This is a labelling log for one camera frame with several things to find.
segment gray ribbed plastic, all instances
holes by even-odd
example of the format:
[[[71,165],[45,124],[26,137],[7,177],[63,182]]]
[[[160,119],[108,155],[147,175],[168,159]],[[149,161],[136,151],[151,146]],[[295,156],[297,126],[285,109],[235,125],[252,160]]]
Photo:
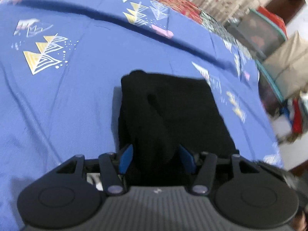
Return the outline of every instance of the gray ribbed plastic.
[[[222,217],[206,197],[193,196],[184,187],[131,187],[122,196],[109,197],[83,224],[61,231],[252,231]],[[292,231],[285,225],[270,231]],[[46,231],[27,226],[23,231]]]

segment wooden furniture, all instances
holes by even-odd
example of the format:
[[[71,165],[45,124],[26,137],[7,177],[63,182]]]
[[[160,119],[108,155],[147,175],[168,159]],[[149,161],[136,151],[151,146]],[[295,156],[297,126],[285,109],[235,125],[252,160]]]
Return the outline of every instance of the wooden furniture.
[[[287,25],[305,4],[305,0],[272,0],[266,9],[281,17]]]
[[[308,160],[296,166],[295,168],[291,169],[290,172],[293,175],[300,177],[305,172],[305,170],[308,170]]]

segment folded black fabric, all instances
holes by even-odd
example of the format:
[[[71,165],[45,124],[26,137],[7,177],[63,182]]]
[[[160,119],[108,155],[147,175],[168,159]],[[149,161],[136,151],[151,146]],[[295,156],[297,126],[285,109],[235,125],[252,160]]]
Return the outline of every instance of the folded black fabric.
[[[122,77],[120,148],[132,143],[143,173],[161,170],[179,145],[219,157],[237,153],[207,82],[133,71]]]

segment bed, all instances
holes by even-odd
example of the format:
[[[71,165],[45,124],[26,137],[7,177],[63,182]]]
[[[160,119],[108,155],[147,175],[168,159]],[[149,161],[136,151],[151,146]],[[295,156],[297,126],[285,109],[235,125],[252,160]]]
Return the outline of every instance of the bed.
[[[121,77],[135,69],[206,79],[240,154],[283,167],[256,64],[213,24],[156,0],[2,0],[0,15],[1,231],[22,228],[31,182],[117,149]]]

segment red patterned fabric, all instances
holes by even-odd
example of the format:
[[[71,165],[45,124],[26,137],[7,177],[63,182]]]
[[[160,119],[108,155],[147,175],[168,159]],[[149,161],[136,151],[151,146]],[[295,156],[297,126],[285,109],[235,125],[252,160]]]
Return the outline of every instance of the red patterned fabric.
[[[292,132],[301,134],[303,132],[302,125],[301,125],[301,111],[298,106],[298,100],[293,100],[293,107],[294,107],[294,120],[293,120],[293,126],[292,126]]]
[[[157,0],[166,6],[171,7],[175,11],[178,11],[182,15],[194,20],[195,22],[201,24],[202,19],[199,14],[201,10],[192,2],[187,0]]]
[[[269,12],[266,8],[259,6],[257,11],[264,15],[265,17],[267,17],[268,19],[270,19],[274,24],[276,24],[285,34],[285,36],[288,38],[287,36],[287,29],[285,27],[285,23],[283,21],[282,18],[280,18],[279,16]]]

